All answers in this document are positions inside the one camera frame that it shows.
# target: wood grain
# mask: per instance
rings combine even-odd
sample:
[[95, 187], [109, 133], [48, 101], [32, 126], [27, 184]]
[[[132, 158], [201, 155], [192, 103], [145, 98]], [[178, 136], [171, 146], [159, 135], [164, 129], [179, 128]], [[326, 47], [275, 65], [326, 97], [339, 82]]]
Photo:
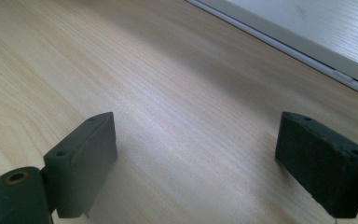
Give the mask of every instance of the wood grain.
[[0, 0], [0, 175], [115, 113], [92, 219], [56, 223], [334, 223], [274, 160], [283, 110], [358, 143], [357, 92], [185, 1]]

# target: light wood surface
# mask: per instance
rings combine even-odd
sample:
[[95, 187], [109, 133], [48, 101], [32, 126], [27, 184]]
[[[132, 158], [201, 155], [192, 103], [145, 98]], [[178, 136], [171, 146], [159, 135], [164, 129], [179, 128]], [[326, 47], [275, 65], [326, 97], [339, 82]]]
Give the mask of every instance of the light wood surface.
[[185, 1], [0, 0], [0, 175], [115, 113], [92, 219], [56, 223], [333, 224], [274, 160], [283, 110], [358, 143], [357, 92]]
[[195, 1], [358, 80], [358, 0]]

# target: screw hole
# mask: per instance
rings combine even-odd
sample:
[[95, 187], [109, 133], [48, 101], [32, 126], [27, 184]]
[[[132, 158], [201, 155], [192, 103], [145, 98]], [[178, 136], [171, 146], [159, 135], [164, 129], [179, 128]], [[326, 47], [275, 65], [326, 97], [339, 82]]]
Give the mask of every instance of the screw hole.
[[352, 150], [351, 153], [355, 156], [358, 156], [358, 150]]
[[64, 155], [66, 155], [66, 152], [64, 152], [64, 151], [59, 151], [59, 152], [57, 152], [57, 156], [62, 157], [62, 156], [64, 156]]
[[28, 177], [27, 172], [19, 172], [19, 173], [10, 175], [6, 179], [6, 183], [9, 184], [9, 185], [17, 184], [17, 183], [20, 183], [22, 180], [24, 180], [27, 177]]

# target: mounting hole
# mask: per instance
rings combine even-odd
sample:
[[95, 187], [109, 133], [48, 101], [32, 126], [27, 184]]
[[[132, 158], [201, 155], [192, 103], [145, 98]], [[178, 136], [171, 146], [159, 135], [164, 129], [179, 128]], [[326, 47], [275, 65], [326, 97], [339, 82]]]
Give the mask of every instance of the mounting hole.
[[57, 152], [57, 156], [59, 156], [59, 157], [62, 157], [64, 155], [66, 155], [66, 152], [64, 152], [64, 151]]
[[17, 173], [14, 173], [12, 175], [10, 175], [7, 179], [6, 179], [6, 183], [8, 185], [13, 185], [13, 184], [17, 184], [17, 183], [20, 183], [22, 180], [26, 179], [28, 177], [28, 172], [24, 172], [24, 171], [21, 171], [21, 172], [17, 172]]
[[351, 151], [351, 154], [355, 155], [355, 156], [358, 156], [358, 150], [352, 150]]

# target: wooden table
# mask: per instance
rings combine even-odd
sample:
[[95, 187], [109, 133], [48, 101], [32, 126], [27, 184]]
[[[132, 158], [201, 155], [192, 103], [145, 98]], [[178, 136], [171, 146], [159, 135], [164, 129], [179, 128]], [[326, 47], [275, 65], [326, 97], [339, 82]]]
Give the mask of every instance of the wooden table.
[[185, 1], [0, 0], [0, 175], [113, 111], [96, 223], [333, 224], [274, 160], [283, 110], [358, 143], [358, 92]]

